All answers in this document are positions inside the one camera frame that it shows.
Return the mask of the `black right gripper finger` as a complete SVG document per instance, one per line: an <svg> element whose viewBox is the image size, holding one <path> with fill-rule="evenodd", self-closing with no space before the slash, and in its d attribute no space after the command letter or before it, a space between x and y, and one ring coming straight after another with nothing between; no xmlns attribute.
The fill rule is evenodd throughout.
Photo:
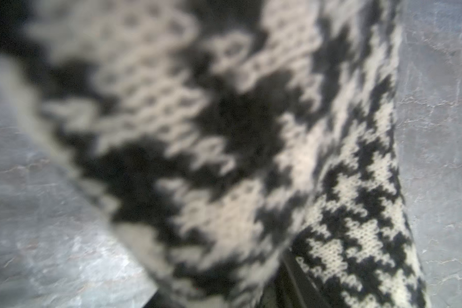
<svg viewBox="0 0 462 308"><path fill-rule="evenodd" d="M277 306L290 308L331 307L309 281L293 254L286 250L274 280Z"/></svg>

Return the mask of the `black white knitted scarf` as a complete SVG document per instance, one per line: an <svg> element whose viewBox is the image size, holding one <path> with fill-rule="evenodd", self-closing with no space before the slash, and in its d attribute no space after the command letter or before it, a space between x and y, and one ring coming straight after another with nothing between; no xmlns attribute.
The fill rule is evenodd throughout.
<svg viewBox="0 0 462 308"><path fill-rule="evenodd" d="M429 307L395 149L402 1L0 1L0 86L160 307Z"/></svg>

